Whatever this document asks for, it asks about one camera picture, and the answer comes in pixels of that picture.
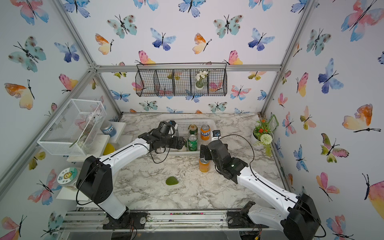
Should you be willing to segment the orange juice can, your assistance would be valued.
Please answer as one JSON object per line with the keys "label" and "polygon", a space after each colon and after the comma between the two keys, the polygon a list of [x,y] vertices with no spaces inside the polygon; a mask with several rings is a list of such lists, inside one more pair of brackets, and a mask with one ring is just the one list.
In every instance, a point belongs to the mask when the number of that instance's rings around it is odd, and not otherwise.
{"label": "orange juice can", "polygon": [[210,161],[205,160],[204,158],[199,159],[199,170],[202,173],[207,173],[210,170]]}

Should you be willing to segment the orange Fanta can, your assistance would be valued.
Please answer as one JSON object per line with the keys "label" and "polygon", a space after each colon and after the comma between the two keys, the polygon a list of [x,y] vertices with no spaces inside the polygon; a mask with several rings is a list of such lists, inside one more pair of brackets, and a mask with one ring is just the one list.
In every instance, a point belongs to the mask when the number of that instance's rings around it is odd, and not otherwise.
{"label": "orange Fanta can", "polygon": [[208,141],[211,137],[211,128],[209,125],[201,126],[201,139],[203,141]]}

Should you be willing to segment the green drink can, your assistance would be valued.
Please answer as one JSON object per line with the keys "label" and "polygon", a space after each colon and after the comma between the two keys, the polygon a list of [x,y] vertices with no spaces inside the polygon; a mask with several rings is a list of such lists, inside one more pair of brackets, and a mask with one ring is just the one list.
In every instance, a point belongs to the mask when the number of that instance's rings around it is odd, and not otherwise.
{"label": "green drink can", "polygon": [[198,138],[194,134],[189,135],[188,137],[188,150],[190,152],[195,152],[198,150]]}

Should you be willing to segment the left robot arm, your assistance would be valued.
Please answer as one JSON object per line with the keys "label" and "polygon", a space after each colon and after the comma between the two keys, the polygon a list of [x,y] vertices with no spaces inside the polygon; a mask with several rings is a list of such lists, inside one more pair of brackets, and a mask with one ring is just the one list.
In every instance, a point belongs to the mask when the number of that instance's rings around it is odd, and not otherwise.
{"label": "left robot arm", "polygon": [[180,150],[186,140],[179,136],[175,121],[159,123],[148,133],[143,133],[125,147],[102,157],[90,156],[85,159],[76,188],[109,217],[118,220],[128,210],[113,193],[113,177],[127,164],[146,154],[160,149]]}

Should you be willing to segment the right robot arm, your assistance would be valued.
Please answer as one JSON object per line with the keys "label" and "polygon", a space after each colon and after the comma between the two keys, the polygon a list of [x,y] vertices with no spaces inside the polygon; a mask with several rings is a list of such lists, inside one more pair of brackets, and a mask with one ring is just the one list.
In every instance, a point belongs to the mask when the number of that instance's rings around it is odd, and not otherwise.
{"label": "right robot arm", "polygon": [[251,168],[245,161],[232,157],[226,144],[220,140],[202,145],[200,156],[213,161],[217,172],[227,180],[241,185],[271,205],[256,204],[244,207],[245,215],[256,225],[281,231],[289,240],[312,240],[322,226],[313,199],[296,195],[273,184]]}

